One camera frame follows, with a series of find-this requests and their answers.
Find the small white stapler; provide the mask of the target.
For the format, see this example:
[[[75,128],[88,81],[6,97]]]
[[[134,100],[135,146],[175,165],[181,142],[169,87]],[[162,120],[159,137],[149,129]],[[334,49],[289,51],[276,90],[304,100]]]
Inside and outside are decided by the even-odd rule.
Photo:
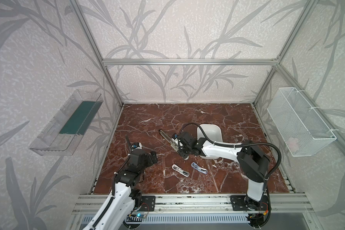
[[[172,169],[177,171],[178,173],[180,173],[181,175],[185,176],[185,177],[189,177],[190,173],[183,170],[182,168],[180,168],[179,166],[177,166],[176,164],[172,165]]]

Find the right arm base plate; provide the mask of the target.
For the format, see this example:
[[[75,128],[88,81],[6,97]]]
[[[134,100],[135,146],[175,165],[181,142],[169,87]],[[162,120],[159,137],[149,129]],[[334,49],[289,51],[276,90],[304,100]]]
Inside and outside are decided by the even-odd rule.
[[[254,211],[264,212],[269,209],[267,195],[263,195],[260,201],[255,201],[247,197],[247,195],[232,195],[230,202],[233,211]]]

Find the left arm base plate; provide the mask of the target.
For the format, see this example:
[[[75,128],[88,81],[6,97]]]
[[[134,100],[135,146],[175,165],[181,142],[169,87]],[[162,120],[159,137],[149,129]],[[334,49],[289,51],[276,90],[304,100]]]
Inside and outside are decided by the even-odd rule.
[[[152,212],[155,210],[156,196],[154,195],[142,195],[140,201],[138,201],[137,211]]]

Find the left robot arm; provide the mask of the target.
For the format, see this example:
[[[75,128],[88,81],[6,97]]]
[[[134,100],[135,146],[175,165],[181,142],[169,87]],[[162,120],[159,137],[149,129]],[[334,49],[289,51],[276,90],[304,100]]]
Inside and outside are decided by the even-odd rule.
[[[132,211],[142,205],[141,191],[136,188],[146,168],[158,162],[155,151],[138,147],[115,172],[111,193],[85,230],[117,230]]]

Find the large beige black stapler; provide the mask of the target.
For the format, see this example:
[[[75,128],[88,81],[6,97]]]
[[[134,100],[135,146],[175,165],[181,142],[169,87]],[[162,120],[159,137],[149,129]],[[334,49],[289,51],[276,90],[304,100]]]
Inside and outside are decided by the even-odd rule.
[[[170,137],[167,133],[165,133],[162,129],[160,129],[159,130],[159,133],[160,133],[160,135],[170,144],[170,146],[171,146],[171,144],[173,143],[172,142],[172,137]]]

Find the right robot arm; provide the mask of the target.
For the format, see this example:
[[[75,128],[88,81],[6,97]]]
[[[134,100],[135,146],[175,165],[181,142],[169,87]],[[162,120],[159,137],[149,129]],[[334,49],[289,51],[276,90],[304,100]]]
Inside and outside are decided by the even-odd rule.
[[[248,178],[248,189],[244,203],[250,210],[260,207],[264,192],[267,191],[267,181],[280,166],[282,160],[280,149],[274,144],[266,142],[247,141],[240,144],[230,144],[210,140],[206,135],[197,139],[184,131],[172,137],[172,145],[177,147],[178,154],[184,159],[189,158],[189,155],[194,155],[237,162]],[[272,169],[269,169],[270,158],[260,146],[269,146],[277,152],[278,159]]]

